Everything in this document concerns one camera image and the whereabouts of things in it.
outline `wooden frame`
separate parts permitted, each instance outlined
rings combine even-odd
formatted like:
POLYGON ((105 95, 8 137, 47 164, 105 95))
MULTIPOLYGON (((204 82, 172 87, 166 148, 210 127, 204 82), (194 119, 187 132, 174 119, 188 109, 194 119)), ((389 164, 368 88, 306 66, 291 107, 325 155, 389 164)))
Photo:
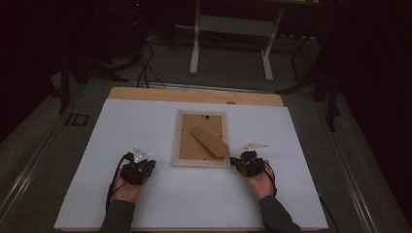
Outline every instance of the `wooden frame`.
POLYGON ((190 135, 188 127, 193 126, 203 126, 203 129, 209 130, 212 134, 221 134, 220 136, 222 136, 222 141, 224 143, 228 142, 228 130, 225 113, 180 110, 178 112, 176 123, 172 166, 229 168, 230 161, 228 157, 215 157, 209 150, 201 145, 200 142, 190 135), (193 154, 188 155, 188 150, 190 150, 190 153, 193 151, 193 154))

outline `forearm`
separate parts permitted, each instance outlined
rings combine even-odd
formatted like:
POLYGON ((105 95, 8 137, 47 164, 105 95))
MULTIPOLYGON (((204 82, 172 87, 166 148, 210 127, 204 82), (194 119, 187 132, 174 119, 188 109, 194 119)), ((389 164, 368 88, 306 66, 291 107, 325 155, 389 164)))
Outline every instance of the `forearm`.
POLYGON ((275 196, 269 195, 258 201, 263 223, 268 232, 295 233, 300 227, 293 223, 291 215, 275 196))
POLYGON ((136 205, 131 202, 112 200, 109 210, 106 213, 101 233, 128 233, 136 205))

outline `table leg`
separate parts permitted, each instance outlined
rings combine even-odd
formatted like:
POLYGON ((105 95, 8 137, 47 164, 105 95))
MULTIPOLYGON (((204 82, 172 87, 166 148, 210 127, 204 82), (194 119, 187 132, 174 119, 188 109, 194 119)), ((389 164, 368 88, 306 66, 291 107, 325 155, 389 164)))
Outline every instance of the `table leg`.
POLYGON ((200 0, 196 1, 196 16, 194 19, 194 45, 191 53, 190 74, 197 74, 197 63, 199 62, 199 19, 200 17, 200 0))
POLYGON ((279 10, 276 21, 273 23, 272 31, 270 32, 269 42, 267 43, 266 49, 261 51, 261 60, 263 62, 264 76, 266 77, 266 80, 269 82, 273 81, 272 68, 270 67, 269 61, 269 53, 272 50, 272 45, 276 38, 276 33, 278 31, 278 27, 282 19, 283 11, 283 8, 279 10))

